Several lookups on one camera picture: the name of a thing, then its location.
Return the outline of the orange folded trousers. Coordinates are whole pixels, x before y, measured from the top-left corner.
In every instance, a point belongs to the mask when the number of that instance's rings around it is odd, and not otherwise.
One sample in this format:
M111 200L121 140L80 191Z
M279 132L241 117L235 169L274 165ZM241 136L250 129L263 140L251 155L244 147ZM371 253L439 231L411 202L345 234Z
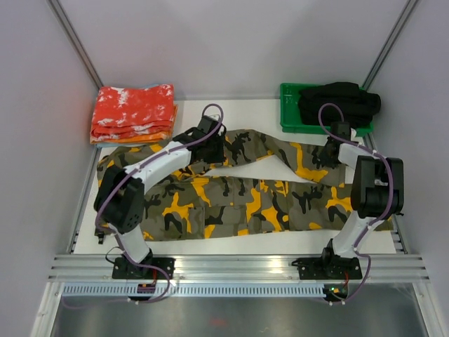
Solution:
M172 136L178 105L173 106L173 115L165 121L165 125L156 125L154 122L142 126L102 127L98 126L91 131L90 143L154 143Z

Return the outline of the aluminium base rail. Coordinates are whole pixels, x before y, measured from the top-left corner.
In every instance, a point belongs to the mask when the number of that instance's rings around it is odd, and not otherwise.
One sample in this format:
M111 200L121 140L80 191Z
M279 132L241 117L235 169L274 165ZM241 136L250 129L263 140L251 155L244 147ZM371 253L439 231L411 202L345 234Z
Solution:
M287 283L301 282L289 255L179 255L175 257L173 277L181 282L205 283ZM51 263L49 281L106 282L112 279L111 263L93 255L59 255ZM369 283L429 282L424 261L413 254L375 254L372 256Z

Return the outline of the right corner aluminium post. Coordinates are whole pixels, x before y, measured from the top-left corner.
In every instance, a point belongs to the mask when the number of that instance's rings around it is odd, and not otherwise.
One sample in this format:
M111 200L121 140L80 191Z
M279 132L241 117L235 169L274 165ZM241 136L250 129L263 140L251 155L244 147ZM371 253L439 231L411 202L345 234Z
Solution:
M398 41L401 33L406 28L408 21L413 16L413 13L415 12L419 4L420 0L406 1L403 9L399 13L392 29L390 30L385 42L383 43L374 63L372 64L362 84L362 87L364 89L368 90L373 85L373 82L376 79L377 75L380 73L383 64L386 62L387 58L389 57L389 54L396 45L396 42Z

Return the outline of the green plastic tray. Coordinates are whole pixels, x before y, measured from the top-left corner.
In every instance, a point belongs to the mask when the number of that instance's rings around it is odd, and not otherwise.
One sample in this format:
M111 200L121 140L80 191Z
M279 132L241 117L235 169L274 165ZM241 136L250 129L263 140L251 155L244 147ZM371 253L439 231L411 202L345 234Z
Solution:
M323 135L325 132L320 127L316 125L305 125L302 123L298 100L300 95L298 91L311 87L311 86L321 86L318 84L293 84L293 83L282 83L280 85L280 107L281 107L281 121L280 125L283 132L285 133L307 133L307 134L320 134ZM366 134L373 131L373 122L369 124L367 128L358 128L357 136L363 137Z

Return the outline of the camouflage yellow green trousers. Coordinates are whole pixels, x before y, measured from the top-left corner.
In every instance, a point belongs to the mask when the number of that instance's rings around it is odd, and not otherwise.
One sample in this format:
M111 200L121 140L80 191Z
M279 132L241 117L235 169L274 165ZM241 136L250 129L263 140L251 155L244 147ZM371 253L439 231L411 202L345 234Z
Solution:
M341 230L355 214L352 186L342 164L330 163L320 145L280 140L240 129L226 132L218 163L194 160L166 173L133 217L148 242L219 239L251 234ZM214 176L277 158L294 181Z

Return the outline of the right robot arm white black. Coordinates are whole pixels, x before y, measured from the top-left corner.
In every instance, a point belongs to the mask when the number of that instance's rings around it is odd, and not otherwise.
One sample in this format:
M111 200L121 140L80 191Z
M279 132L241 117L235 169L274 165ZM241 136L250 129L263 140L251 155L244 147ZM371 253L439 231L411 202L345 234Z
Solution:
M356 272L361 278L359 247L375 229L404 204L403 161L386 158L351 141L345 121L333 122L326 149L330 157L354 169L350 203L352 212L340 233L323 249L319 267L323 275L335 278Z

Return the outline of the left corner aluminium post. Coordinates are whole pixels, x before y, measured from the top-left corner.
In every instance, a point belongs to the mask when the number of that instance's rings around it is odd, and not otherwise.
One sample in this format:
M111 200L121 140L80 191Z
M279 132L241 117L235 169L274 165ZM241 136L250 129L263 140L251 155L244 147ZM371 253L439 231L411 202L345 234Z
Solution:
M47 0L46 3L57 19L72 48L76 52L93 85L96 89L100 89L103 86L103 82L63 5L59 0Z

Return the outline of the black trousers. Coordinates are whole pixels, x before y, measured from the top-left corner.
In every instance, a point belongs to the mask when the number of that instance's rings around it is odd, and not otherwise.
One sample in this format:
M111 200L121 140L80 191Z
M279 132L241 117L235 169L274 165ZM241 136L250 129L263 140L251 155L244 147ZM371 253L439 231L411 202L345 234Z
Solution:
M354 128L367 128L380 112L381 98L351 82L311 86L298 91L300 118L305 125L330 126L345 121Z

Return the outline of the corner aluminium post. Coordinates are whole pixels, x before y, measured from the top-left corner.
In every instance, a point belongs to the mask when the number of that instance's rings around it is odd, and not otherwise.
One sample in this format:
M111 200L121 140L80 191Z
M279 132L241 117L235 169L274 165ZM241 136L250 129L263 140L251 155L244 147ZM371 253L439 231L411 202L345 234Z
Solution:
M76 52L93 85L96 89L100 89L103 86L103 82L63 5L59 0L47 0L46 3L57 19L72 48Z
M403 9L399 13L392 29L390 30L385 42L383 43L374 63L372 64L362 84L362 87L364 89L368 90L373 85L373 82L376 79L377 75L380 73L383 64L386 62L387 58L389 57L389 54L396 45L396 42L398 41L401 33L406 28L408 21L413 16L413 13L415 12L419 4L420 0L406 1Z

